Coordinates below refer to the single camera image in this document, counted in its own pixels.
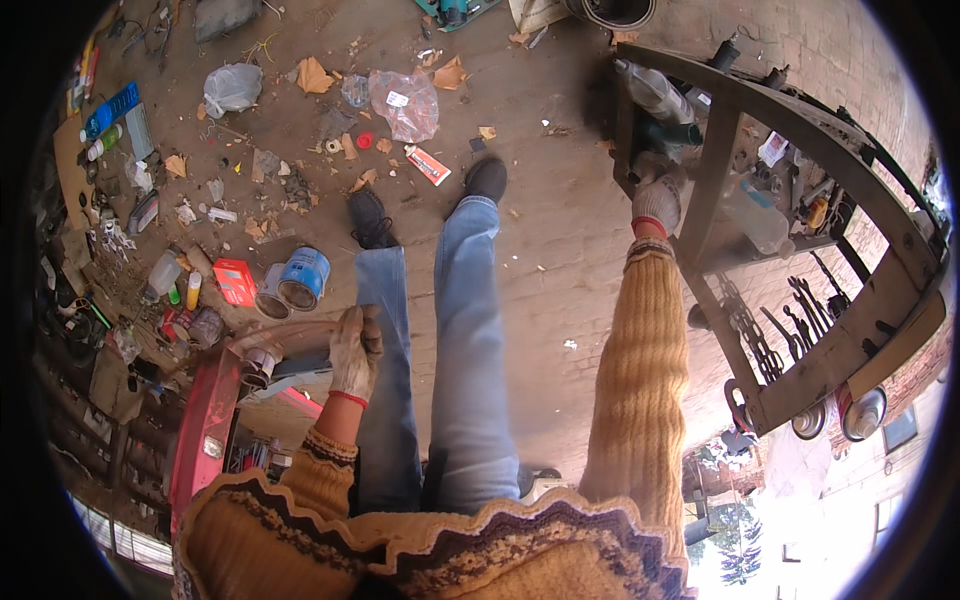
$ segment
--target white work glove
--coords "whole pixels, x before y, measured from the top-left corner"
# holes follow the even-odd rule
[[[640,184],[634,194],[634,225],[653,220],[669,237],[680,224],[680,196],[686,187],[686,170],[666,156],[641,153],[634,163]]]
[[[383,356],[383,337],[373,320],[379,312],[373,304],[351,306],[330,334],[330,394],[349,398],[364,408],[373,393],[377,363]]]

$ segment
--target glue tube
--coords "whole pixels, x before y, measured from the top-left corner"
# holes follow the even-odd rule
[[[444,167],[436,158],[427,154],[419,146],[404,146],[407,160],[417,165],[420,172],[426,175],[426,178],[433,181],[434,185],[440,185],[446,176],[450,175],[450,170]]]
[[[186,309],[193,310],[197,307],[197,300],[200,299],[200,284],[204,281],[204,276],[199,271],[190,274],[186,286]]]

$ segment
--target red glove cuff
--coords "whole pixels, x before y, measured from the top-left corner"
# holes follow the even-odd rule
[[[346,398],[347,400],[353,400],[354,402],[356,402],[357,404],[359,404],[359,405],[361,406],[361,408],[363,408],[364,410],[367,410],[367,406],[369,405],[369,403],[368,403],[365,399],[363,399],[362,397],[360,397],[360,396],[352,396],[352,395],[350,395],[350,394],[348,394],[348,393],[346,393],[346,392],[340,392],[340,391],[338,391],[338,390],[330,390],[330,393],[329,393],[329,394],[330,394],[331,396],[339,396],[339,397],[344,397],[344,398]]]

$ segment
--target black shoe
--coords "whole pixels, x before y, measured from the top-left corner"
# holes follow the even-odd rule
[[[392,248],[399,246],[396,238],[390,234],[394,222],[384,216],[383,203],[376,194],[362,189],[350,194],[347,200],[350,220],[356,228],[350,235],[364,250]]]
[[[467,173],[464,187],[468,196],[484,196],[500,204],[507,190],[507,167],[499,158],[484,158]]]

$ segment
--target blue jeans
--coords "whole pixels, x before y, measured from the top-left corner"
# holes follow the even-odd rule
[[[430,443],[448,452],[437,510],[472,515],[517,499],[517,457],[507,417],[503,324],[494,278],[496,204],[467,196],[437,243],[437,373]],[[360,513],[420,508],[420,453],[410,388],[410,326],[403,248],[356,255],[357,303],[376,304],[383,358],[360,421]]]

